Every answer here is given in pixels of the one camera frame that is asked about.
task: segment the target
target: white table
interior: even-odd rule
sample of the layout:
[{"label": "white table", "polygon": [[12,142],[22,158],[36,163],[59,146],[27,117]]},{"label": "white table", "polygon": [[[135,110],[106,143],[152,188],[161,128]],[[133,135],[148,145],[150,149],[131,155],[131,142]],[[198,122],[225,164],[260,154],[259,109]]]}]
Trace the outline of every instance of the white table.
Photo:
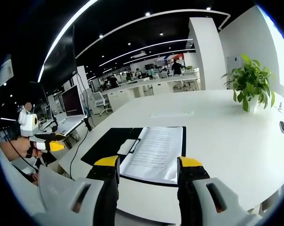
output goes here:
[{"label": "white table", "polygon": [[133,84],[133,83],[138,83],[138,82],[142,82],[142,81],[149,81],[150,78],[147,77],[147,78],[143,78],[143,79],[136,79],[136,80],[132,80],[132,81],[127,81],[127,82],[124,82],[124,83],[120,83],[119,86],[126,86],[126,85],[130,85],[130,84]]},{"label": "white table", "polygon": [[131,84],[123,85],[114,89],[109,89],[103,92],[109,98],[112,110],[115,112],[122,105],[137,97],[144,97],[143,87],[152,86],[154,95],[173,93],[174,81],[190,81],[197,80],[194,75],[184,75],[176,77],[168,77],[164,79],[153,79],[148,81],[133,81]]},{"label": "white table", "polygon": [[[76,129],[77,126],[83,123],[84,120],[87,118],[87,116],[83,114],[72,115],[67,117],[65,112],[57,114],[55,117],[58,123],[57,131],[55,132],[60,133],[64,136],[70,134],[74,129]],[[46,132],[52,132],[51,128],[47,127]]]},{"label": "white table", "polygon": [[[276,96],[276,106],[284,98]],[[192,116],[183,112],[193,111]],[[180,92],[136,98],[89,132],[72,164],[74,179],[91,166],[81,157],[112,127],[186,126],[186,156],[202,162],[239,196],[248,210],[266,200],[284,183],[284,134],[275,107],[246,113],[233,101],[233,91]],[[69,172],[76,144],[59,162]],[[180,223],[176,187],[154,186],[120,178],[117,208],[142,218]]]}]

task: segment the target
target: notepad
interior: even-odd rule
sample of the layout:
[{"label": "notepad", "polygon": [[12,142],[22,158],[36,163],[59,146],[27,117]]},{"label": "notepad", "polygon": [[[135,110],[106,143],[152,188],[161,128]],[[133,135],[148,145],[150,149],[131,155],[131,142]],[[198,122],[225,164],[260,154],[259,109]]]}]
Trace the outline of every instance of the notepad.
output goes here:
[{"label": "notepad", "polygon": [[120,165],[120,174],[157,183],[177,184],[177,157],[183,127],[143,128],[139,144]]}]

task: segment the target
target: white pillar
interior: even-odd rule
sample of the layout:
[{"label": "white pillar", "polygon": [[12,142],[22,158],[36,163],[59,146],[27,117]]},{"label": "white pillar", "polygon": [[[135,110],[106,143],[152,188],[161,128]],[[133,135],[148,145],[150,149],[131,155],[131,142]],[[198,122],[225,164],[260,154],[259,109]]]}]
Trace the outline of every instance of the white pillar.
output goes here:
[{"label": "white pillar", "polygon": [[193,68],[199,67],[196,53],[184,53],[184,61],[186,67],[187,66],[192,66]]},{"label": "white pillar", "polygon": [[221,40],[212,18],[191,17],[190,33],[194,39],[200,70],[201,89],[225,89],[226,64]]},{"label": "white pillar", "polygon": [[48,96],[48,101],[49,101],[52,112],[54,114],[58,114],[59,112],[58,112],[58,109],[57,109],[53,95]]},{"label": "white pillar", "polygon": [[74,85],[77,85],[78,88],[80,89],[79,93],[81,93],[81,91],[83,92],[85,89],[88,89],[90,87],[89,87],[89,84],[87,82],[85,67],[79,66],[79,67],[77,67],[77,71],[78,71],[79,76],[81,77],[83,86],[82,86],[80,78],[77,75],[74,75],[72,79],[73,79]]}]

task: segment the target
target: black cable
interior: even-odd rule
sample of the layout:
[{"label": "black cable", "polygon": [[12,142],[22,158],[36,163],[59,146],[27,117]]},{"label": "black cable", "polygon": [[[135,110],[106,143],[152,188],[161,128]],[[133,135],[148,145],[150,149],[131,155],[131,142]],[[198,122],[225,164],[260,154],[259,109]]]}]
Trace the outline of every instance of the black cable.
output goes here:
[{"label": "black cable", "polygon": [[32,166],[28,161],[25,160],[25,158],[23,158],[23,157],[20,155],[20,153],[15,149],[15,147],[14,147],[13,144],[11,143],[10,139],[9,139],[8,141],[9,141],[10,145],[13,147],[13,149],[16,151],[16,153],[20,156],[20,158],[23,159],[23,161],[24,161],[25,163],[27,163],[27,164],[30,165],[32,168],[34,168],[34,170],[38,173],[39,170],[38,170],[37,168],[35,168],[34,166]]},{"label": "black cable", "polygon": [[75,159],[75,156],[77,155],[79,146],[80,146],[80,145],[82,144],[82,142],[84,142],[84,140],[86,139],[87,133],[86,133],[85,137],[82,139],[82,141],[80,142],[80,144],[78,145],[78,147],[77,147],[77,149],[76,149],[76,152],[75,152],[75,154],[74,154],[74,156],[73,156],[73,159],[72,159],[72,161],[70,162],[70,178],[71,178],[71,179],[72,179],[72,174],[71,174],[71,166],[72,166],[72,163],[73,163],[73,161],[74,161],[74,159]]},{"label": "black cable", "polygon": [[87,105],[86,105],[86,103],[85,103],[85,97],[84,97],[84,94],[83,94],[83,92],[82,92],[81,88],[79,87],[80,92],[81,92],[81,94],[82,94],[82,97],[84,98],[84,103],[85,103],[86,108],[87,108],[87,110],[88,110],[88,115],[91,117],[91,120],[92,120],[92,124],[93,124],[93,126],[94,126],[94,127],[96,127],[96,126],[95,126],[95,124],[94,124],[94,121],[93,121],[92,115],[90,114],[90,108],[89,108],[89,102],[88,102],[87,90],[86,90],[86,88],[85,88],[85,86],[84,86],[84,83],[82,82],[82,78],[81,78],[81,76],[77,73],[77,83],[79,84],[78,77],[80,78],[80,81],[81,81],[82,87],[83,87],[83,88],[85,89],[85,91],[86,91]]}]

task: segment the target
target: potted plant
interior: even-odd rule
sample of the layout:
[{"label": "potted plant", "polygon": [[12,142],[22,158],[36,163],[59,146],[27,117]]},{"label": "potted plant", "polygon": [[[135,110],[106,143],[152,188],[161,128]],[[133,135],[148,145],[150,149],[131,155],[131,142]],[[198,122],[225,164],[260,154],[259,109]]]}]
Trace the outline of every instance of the potted plant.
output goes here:
[{"label": "potted plant", "polygon": [[186,70],[192,70],[192,68],[193,68],[192,66],[187,66]]},{"label": "potted plant", "polygon": [[271,107],[275,103],[275,93],[269,88],[269,77],[272,73],[267,67],[260,69],[258,60],[250,60],[245,54],[241,54],[244,66],[233,69],[231,80],[225,85],[233,84],[234,101],[242,102],[242,108],[246,112],[255,112],[259,104],[264,104],[264,109],[268,106],[271,99]]}]

